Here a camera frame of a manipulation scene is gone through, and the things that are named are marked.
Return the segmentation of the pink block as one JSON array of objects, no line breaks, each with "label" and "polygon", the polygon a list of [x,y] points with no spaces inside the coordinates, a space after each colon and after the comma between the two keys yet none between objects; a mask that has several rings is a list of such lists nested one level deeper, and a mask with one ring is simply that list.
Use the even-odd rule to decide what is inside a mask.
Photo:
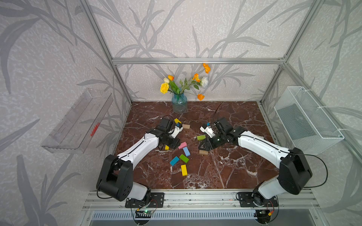
[{"label": "pink block", "polygon": [[186,143],[186,142],[182,142],[182,143],[178,146],[179,149],[183,149],[183,148],[185,148],[185,147],[187,147],[187,143]]}]

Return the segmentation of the light green block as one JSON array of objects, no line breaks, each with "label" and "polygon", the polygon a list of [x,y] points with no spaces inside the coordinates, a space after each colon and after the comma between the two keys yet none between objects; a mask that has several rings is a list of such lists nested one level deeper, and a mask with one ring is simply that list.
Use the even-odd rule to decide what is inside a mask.
[{"label": "light green block", "polygon": [[204,140],[204,139],[206,139],[206,136],[205,136],[205,135],[197,136],[197,140],[198,140],[198,141],[201,141],[201,140]]}]

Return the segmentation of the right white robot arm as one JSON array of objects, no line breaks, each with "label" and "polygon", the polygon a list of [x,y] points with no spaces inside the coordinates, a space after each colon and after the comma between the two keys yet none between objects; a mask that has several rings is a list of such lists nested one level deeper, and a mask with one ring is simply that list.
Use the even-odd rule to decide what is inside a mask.
[{"label": "right white robot arm", "polygon": [[279,169],[278,176],[253,190],[252,197],[258,205],[283,193],[298,195],[313,175],[303,151],[298,148],[280,147],[242,127],[221,130],[218,134],[210,126],[203,125],[200,130],[206,134],[201,142],[201,148],[206,151],[233,143],[258,154]]}]

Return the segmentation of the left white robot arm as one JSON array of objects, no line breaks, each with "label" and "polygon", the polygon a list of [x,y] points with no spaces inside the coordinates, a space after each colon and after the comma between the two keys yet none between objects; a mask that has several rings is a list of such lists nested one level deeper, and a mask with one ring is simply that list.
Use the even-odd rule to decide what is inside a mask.
[{"label": "left white robot arm", "polygon": [[159,144],[165,144],[170,148],[178,147],[180,145],[180,139],[177,137],[179,133],[179,129],[174,129],[173,132],[152,129],[126,151],[117,156],[107,156],[96,184],[97,191],[118,201],[128,198],[141,201],[143,204],[150,203],[151,189],[134,182],[134,168]]}]

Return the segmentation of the yellow block near vase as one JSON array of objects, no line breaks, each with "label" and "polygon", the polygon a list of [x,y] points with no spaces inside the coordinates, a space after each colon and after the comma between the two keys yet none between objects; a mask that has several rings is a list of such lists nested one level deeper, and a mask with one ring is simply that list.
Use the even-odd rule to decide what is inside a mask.
[{"label": "yellow block near vase", "polygon": [[182,124],[182,122],[181,122],[178,118],[175,118],[174,121],[175,121],[176,124],[177,124],[177,123]]}]

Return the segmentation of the light blue block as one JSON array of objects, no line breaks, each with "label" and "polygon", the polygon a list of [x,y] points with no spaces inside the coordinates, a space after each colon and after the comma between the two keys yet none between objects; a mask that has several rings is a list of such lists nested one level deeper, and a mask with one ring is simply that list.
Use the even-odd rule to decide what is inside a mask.
[{"label": "light blue block", "polygon": [[189,149],[187,147],[184,147],[183,151],[184,151],[186,157],[190,156],[190,152],[189,152]]}]

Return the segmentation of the green block lower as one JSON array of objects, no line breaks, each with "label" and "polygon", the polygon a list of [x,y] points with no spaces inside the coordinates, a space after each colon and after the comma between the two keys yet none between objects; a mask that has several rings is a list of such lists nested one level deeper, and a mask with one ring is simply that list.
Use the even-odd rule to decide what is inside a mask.
[{"label": "green block lower", "polygon": [[179,159],[182,160],[184,163],[188,163],[189,162],[189,158],[186,157],[184,154],[181,154],[179,156]]}]

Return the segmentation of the tan wooden block lower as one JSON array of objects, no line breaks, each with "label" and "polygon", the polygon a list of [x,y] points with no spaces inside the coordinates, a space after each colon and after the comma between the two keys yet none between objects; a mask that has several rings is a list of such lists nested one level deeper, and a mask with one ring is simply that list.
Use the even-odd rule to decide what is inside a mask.
[{"label": "tan wooden block lower", "polygon": [[208,155],[208,151],[205,150],[199,150],[200,155]]}]

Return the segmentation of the yellow block front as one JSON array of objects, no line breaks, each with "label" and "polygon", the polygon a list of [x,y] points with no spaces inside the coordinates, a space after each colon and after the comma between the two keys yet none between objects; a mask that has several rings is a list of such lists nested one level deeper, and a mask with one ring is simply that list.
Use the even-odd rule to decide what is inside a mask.
[{"label": "yellow block front", "polygon": [[181,170],[182,170],[182,175],[183,176],[187,176],[188,172],[187,172],[187,166],[184,164],[181,166]]}]

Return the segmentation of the blue glass vase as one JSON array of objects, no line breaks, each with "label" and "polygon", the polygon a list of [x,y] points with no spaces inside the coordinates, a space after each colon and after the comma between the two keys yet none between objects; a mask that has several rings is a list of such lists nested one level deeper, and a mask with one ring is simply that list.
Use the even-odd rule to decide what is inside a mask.
[{"label": "blue glass vase", "polygon": [[186,113],[188,110],[187,106],[188,100],[184,94],[173,94],[172,96],[172,106],[173,111],[177,114]]}]

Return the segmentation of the artificial flower bouquet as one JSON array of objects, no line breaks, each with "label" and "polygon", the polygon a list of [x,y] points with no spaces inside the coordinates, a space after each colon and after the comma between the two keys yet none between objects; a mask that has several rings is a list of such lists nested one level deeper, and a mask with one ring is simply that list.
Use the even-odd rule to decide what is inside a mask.
[{"label": "artificial flower bouquet", "polygon": [[204,69],[201,69],[189,79],[185,78],[184,80],[180,80],[179,86],[175,83],[173,76],[167,76],[164,78],[164,83],[160,86],[160,92],[162,94],[172,93],[173,97],[179,101],[184,97],[185,91],[191,90],[191,88],[196,90],[200,90],[200,88],[205,89],[208,86],[207,76],[211,72],[211,67],[203,63],[203,68]]}]

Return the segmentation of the left circuit board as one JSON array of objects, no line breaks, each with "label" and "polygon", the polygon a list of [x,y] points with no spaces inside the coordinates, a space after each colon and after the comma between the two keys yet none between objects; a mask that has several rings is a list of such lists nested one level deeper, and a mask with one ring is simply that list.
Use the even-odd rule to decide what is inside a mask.
[{"label": "left circuit board", "polygon": [[141,209],[137,209],[135,211],[135,215],[136,218],[151,218],[153,216],[153,214],[155,213],[156,209],[154,210],[141,210]]}]

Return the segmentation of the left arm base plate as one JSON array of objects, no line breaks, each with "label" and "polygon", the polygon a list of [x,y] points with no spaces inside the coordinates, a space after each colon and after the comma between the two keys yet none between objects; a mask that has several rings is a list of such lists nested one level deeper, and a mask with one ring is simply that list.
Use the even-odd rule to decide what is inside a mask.
[{"label": "left arm base plate", "polygon": [[126,199],[125,208],[140,209],[143,207],[148,208],[163,208],[165,201],[165,193],[151,192],[150,197],[146,201],[136,199]]}]

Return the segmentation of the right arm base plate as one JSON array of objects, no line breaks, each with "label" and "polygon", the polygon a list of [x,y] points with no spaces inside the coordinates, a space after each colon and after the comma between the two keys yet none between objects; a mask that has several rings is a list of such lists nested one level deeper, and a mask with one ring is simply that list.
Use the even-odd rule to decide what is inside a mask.
[{"label": "right arm base plate", "polygon": [[277,197],[265,199],[263,196],[253,192],[238,192],[236,199],[241,207],[279,207]]}]

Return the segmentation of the clear plastic wall shelf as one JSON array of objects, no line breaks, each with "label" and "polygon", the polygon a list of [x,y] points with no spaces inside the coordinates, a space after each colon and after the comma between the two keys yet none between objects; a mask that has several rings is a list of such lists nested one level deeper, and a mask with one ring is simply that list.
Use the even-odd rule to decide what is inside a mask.
[{"label": "clear plastic wall shelf", "polygon": [[110,92],[87,88],[41,147],[51,153],[84,153],[113,100]]}]

